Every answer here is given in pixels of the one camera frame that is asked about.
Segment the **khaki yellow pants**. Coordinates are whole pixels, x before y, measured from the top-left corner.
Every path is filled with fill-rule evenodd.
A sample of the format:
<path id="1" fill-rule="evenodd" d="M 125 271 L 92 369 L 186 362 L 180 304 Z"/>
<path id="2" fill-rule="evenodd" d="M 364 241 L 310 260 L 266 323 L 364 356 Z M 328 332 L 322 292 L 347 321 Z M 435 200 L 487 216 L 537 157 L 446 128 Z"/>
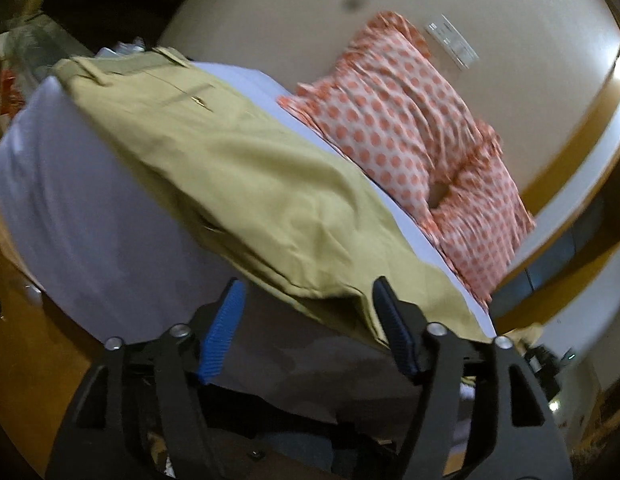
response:
<path id="1" fill-rule="evenodd" d="M 387 344 L 373 284 L 486 341 L 444 270 L 419 258 L 363 172 L 179 52 L 72 56 L 52 70 L 102 142 L 196 242 L 298 312 Z"/>

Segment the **polka dot pillow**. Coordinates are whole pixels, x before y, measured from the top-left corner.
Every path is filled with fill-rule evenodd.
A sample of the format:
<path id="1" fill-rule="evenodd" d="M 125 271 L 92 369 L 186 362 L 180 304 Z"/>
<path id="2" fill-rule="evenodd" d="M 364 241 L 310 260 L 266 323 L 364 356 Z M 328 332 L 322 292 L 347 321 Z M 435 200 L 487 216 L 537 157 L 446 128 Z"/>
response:
<path id="1" fill-rule="evenodd" d="M 432 185 L 448 184 L 494 140 L 431 62 L 424 36 L 383 11 L 360 29 L 334 69 L 278 104 L 359 166 L 424 230 Z"/>
<path id="2" fill-rule="evenodd" d="M 496 136 L 476 148 L 432 211 L 440 252 L 483 306 L 534 230 L 534 217 L 503 160 Z"/>

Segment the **white bed sheet mattress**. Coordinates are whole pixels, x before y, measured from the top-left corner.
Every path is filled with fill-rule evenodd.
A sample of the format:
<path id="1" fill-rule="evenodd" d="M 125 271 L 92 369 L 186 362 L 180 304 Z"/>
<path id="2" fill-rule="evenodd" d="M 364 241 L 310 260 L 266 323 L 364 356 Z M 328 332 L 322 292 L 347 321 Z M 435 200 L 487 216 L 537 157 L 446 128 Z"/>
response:
<path id="1" fill-rule="evenodd" d="M 276 104 L 278 84 L 263 73 L 193 64 L 342 156 Z M 489 315 L 416 224 L 373 185 L 415 254 L 444 270 L 491 340 Z M 157 337 L 217 298 L 230 278 L 239 278 L 248 287 L 247 304 L 219 385 L 320 419 L 349 404 L 410 396 L 386 344 L 367 344 L 308 318 L 199 245 L 102 142 L 54 73 L 0 141 L 0 218 L 25 269 L 97 339 Z"/>

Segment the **polka dot pillow far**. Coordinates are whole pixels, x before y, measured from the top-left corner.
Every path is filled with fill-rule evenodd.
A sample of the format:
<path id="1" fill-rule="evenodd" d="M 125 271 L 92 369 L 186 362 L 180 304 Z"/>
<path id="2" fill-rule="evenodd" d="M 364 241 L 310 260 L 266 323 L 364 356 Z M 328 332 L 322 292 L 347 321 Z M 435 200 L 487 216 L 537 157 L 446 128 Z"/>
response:
<path id="1" fill-rule="evenodd" d="M 476 148 L 432 211 L 440 252 L 483 306 L 534 230 L 534 217 L 503 160 L 496 136 Z"/>

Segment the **polka dot pillow near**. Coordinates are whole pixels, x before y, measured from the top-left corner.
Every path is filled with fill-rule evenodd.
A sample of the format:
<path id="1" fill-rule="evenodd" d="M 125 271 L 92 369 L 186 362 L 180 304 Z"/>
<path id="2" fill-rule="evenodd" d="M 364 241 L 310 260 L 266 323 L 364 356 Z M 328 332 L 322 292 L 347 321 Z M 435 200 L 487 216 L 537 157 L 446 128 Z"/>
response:
<path id="1" fill-rule="evenodd" d="M 424 36 L 383 11 L 360 29 L 334 69 L 278 104 L 359 166 L 424 230 L 432 185 L 448 184 L 494 140 L 431 62 Z"/>

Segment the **white wall switch plate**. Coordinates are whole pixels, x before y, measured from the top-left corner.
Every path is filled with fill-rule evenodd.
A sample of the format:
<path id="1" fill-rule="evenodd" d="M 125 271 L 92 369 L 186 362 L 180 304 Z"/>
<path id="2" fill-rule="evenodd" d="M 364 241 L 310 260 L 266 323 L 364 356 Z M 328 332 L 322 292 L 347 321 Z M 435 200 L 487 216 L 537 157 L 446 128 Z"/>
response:
<path id="1" fill-rule="evenodd" d="M 474 48 L 445 15 L 429 20 L 425 28 L 461 70 L 468 70 L 479 60 Z"/>

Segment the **wooden bedside furniture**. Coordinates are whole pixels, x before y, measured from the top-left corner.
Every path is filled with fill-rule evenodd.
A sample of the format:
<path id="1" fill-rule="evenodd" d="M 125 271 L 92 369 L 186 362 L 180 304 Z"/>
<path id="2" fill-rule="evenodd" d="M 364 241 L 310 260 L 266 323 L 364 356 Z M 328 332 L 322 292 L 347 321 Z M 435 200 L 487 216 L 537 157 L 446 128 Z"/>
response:
<path id="1" fill-rule="evenodd" d="M 97 339 L 0 255 L 0 424 L 38 474 L 99 349 Z"/>

